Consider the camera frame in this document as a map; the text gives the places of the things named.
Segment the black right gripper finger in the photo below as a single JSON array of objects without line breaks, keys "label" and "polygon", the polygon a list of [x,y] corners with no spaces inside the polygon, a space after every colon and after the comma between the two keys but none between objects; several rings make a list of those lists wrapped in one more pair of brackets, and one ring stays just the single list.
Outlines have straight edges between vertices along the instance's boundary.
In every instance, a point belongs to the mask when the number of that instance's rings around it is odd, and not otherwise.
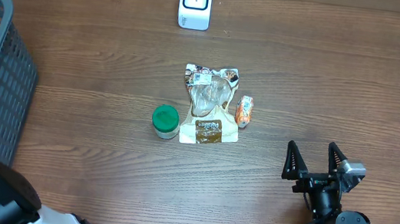
[{"label": "black right gripper finger", "polygon": [[286,160],[282,171],[283,180],[299,180],[309,171],[296,143],[291,140],[288,142]]},{"label": "black right gripper finger", "polygon": [[328,153],[329,175],[339,181],[341,191],[347,191],[345,175],[350,169],[349,162],[335,142],[329,144]]}]

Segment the orange snack packet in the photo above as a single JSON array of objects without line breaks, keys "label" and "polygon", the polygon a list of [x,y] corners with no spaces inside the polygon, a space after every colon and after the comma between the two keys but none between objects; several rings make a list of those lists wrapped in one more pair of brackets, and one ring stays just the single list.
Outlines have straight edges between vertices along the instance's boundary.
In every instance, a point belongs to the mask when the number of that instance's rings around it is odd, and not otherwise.
[{"label": "orange snack packet", "polygon": [[236,119],[235,121],[239,128],[244,128],[250,123],[253,104],[254,104],[253,98],[250,96],[244,95],[239,100],[235,114],[235,119]]}]

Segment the clear brown snack bag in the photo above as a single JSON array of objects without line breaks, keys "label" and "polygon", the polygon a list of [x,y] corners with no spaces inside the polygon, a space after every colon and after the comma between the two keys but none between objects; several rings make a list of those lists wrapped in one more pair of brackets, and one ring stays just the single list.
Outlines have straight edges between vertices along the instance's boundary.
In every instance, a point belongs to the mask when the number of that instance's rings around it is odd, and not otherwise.
[{"label": "clear brown snack bag", "polygon": [[179,141],[188,144],[234,143],[238,125],[228,111],[239,85],[235,68],[186,65],[184,83],[190,96],[190,109],[180,125]]}]

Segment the green lid plastic jar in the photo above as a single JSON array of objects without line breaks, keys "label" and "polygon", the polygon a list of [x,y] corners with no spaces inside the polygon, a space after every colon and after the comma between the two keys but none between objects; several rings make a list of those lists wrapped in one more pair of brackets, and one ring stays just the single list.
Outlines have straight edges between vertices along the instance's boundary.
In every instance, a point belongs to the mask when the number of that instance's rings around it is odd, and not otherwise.
[{"label": "green lid plastic jar", "polygon": [[179,132],[179,114],[173,106],[160,105],[152,114],[153,128],[161,139],[174,138]]}]

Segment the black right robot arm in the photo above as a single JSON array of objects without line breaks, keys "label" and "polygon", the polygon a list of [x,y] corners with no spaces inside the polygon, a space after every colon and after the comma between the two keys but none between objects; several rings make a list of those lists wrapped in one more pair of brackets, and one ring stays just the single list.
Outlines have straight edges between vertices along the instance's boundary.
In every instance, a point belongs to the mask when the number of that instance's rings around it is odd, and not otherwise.
[{"label": "black right robot arm", "polygon": [[282,179],[292,180],[294,193],[301,193],[312,220],[306,224],[370,224],[369,218],[356,211],[342,209],[342,196],[353,190],[366,176],[362,163],[348,160],[334,142],[329,144],[328,171],[311,173],[299,147],[288,142]]}]

